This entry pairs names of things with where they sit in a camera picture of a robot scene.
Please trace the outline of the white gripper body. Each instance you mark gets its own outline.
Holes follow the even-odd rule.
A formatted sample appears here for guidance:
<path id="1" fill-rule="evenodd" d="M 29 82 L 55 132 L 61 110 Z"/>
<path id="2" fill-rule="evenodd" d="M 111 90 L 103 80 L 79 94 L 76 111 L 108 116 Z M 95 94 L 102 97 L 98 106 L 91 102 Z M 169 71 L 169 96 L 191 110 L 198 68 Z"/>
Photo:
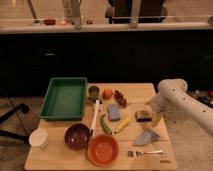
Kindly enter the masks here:
<path id="1" fill-rule="evenodd" d="M 155 95 L 150 101 L 150 106 L 155 113 L 164 112 L 168 105 L 169 101 L 161 94 Z"/>

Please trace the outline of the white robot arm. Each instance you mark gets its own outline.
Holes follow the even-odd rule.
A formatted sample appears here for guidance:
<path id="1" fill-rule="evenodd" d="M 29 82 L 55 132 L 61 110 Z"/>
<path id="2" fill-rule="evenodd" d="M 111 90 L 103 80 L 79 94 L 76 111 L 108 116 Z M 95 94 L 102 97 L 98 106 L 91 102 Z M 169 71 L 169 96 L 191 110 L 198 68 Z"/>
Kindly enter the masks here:
<path id="1" fill-rule="evenodd" d="M 164 79 L 158 83 L 158 92 L 149 101 L 156 114 L 163 113 L 169 104 L 176 105 L 213 137 L 213 109 L 189 96 L 184 79 Z"/>

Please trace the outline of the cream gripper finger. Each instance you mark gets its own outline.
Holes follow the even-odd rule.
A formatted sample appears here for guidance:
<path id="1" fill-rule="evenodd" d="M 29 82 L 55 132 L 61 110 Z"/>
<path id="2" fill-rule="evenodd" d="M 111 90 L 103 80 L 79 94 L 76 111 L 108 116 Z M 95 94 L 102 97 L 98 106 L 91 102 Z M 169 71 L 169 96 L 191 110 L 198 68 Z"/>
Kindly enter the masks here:
<path id="1" fill-rule="evenodd" d="M 151 126 L 152 127 L 156 127 L 158 125 L 158 123 L 160 122 L 161 118 L 162 118 L 162 114 L 161 113 L 153 113 L 152 114 Z"/>
<path id="2" fill-rule="evenodd" d="M 150 101 L 147 101 L 147 102 L 144 103 L 144 105 L 145 105 L 145 106 L 151 106 L 151 102 L 150 102 Z"/>

